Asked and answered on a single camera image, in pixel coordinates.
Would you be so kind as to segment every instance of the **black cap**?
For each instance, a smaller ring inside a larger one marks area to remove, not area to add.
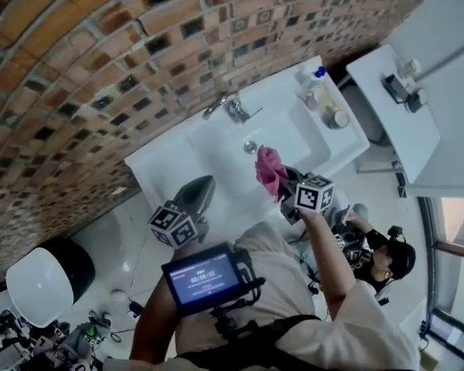
[[[416,262],[416,250],[410,244],[389,240],[387,243],[388,255],[392,259],[390,270],[392,278],[395,280],[402,279],[412,271]]]

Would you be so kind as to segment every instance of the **cable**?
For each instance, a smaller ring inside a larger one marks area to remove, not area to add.
[[[308,231],[304,230],[304,232],[301,234],[301,236],[298,239],[287,242],[287,244],[296,244],[296,243],[300,242],[302,240],[302,238],[305,237],[305,235],[307,233],[308,233]]]
[[[418,350],[419,350],[419,352],[424,352],[428,348],[428,346],[430,344],[430,340],[428,338],[425,338],[425,337],[421,338],[421,340],[426,342],[426,346],[424,348],[418,348]]]
[[[121,343],[122,342],[122,337],[119,334],[121,334],[122,332],[130,332],[130,331],[134,331],[134,330],[135,330],[135,328],[129,328],[127,330],[111,332],[110,333],[110,338],[112,339],[112,341],[114,341],[116,343]]]
[[[139,253],[138,253],[138,258],[136,259],[136,263],[134,264],[134,269],[132,270],[132,279],[131,279],[131,286],[129,286],[129,292],[128,292],[128,298],[130,301],[133,301],[132,300],[132,286],[134,285],[134,279],[135,279],[135,276],[136,276],[136,269],[139,265],[139,260],[141,259],[141,253],[142,253],[142,249],[145,247],[146,245],[146,240],[148,239],[148,225],[149,225],[149,221],[151,220],[151,217],[148,219],[148,222],[146,223],[146,232],[145,232],[145,239],[142,241],[142,244],[141,244],[141,248],[139,249]]]

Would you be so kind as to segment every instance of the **person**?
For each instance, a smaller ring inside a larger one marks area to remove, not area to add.
[[[292,247],[267,223],[259,223],[236,241],[236,247],[249,252],[256,275],[264,277],[266,283],[261,287],[261,296],[256,303],[230,313],[237,327],[245,326],[251,320],[265,326],[277,319],[311,315],[309,320],[290,328],[276,342],[275,350],[280,349],[308,363],[313,369],[419,369],[417,346],[391,324],[368,291],[367,284],[356,281],[325,219],[317,213],[301,213],[311,238],[323,294],[333,322],[314,318],[311,294],[305,286]],[[174,258],[195,251],[186,247],[177,251]],[[130,360],[109,359],[104,369],[203,369],[184,357],[227,344],[215,329],[215,321],[206,311],[179,318],[169,287],[162,278],[136,326]],[[165,361],[174,332],[178,357]],[[218,361],[223,361],[223,364],[213,369],[230,369],[225,359],[218,357]],[[241,369],[266,368],[252,366]]]
[[[349,259],[356,279],[366,281],[379,294],[391,281],[397,281],[409,274],[416,261],[416,251],[408,243],[389,240],[368,223],[368,209],[357,203],[349,210],[334,213],[333,233],[338,233],[346,243],[356,243],[361,248],[359,256]],[[296,245],[300,261],[307,266],[309,274],[316,277],[317,266],[309,242]]]

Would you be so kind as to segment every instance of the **tiled floor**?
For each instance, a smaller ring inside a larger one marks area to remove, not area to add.
[[[397,197],[397,181],[391,174],[357,175],[355,165],[350,164],[333,178],[337,188],[343,189],[351,202],[367,205],[370,221],[375,228],[386,233],[391,225],[400,225],[404,227],[408,242],[416,248],[418,259],[415,269],[410,277],[394,283],[391,302],[384,307],[391,319],[401,324],[415,312],[426,292],[425,240],[417,202]],[[88,311],[94,309],[112,314],[114,331],[135,327],[135,322],[127,315],[128,301],[113,302],[110,293],[114,289],[124,290],[144,305],[162,274],[161,265],[171,258],[172,250],[158,242],[146,229],[150,215],[149,205],[143,194],[139,193],[74,237],[93,258],[97,276],[88,292],[60,320],[68,321],[74,327],[86,321]],[[302,229],[292,229],[277,213],[271,216],[270,221],[284,235]],[[326,306],[322,296],[315,296],[315,301],[318,316],[324,318]],[[411,332],[414,327],[415,324],[411,323]],[[133,332],[121,333],[121,343],[106,339],[96,350],[96,356],[99,359],[106,356],[127,358],[132,335]],[[174,355],[172,345],[168,356]]]

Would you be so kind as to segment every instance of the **white sink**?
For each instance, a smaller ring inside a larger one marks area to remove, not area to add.
[[[200,167],[217,181],[213,208],[234,216],[256,213],[265,202],[272,200],[256,179],[257,156],[244,150],[246,141],[253,141],[258,147],[275,148],[284,165],[300,171],[311,171],[330,158],[327,143],[301,104],[295,104],[281,114],[271,114],[264,108],[244,125],[234,124],[227,117],[228,126],[235,127],[235,131],[204,129],[216,125],[213,119],[212,115],[208,121],[198,123],[198,128],[187,138]]]
[[[305,64],[310,69],[319,62],[316,57]],[[350,116],[349,127],[339,131],[329,130],[297,98],[295,70],[291,67],[241,91],[249,114],[261,109],[246,123],[234,123],[223,107],[208,121],[200,112],[128,156],[125,161],[150,206],[155,209],[173,199],[197,177],[213,175],[217,188],[206,215],[224,240],[233,239],[232,231],[240,233],[278,208],[256,180],[257,156],[244,151],[245,141],[275,148],[284,165],[322,175],[333,174],[363,152],[369,143],[332,80],[326,79],[334,101]]]

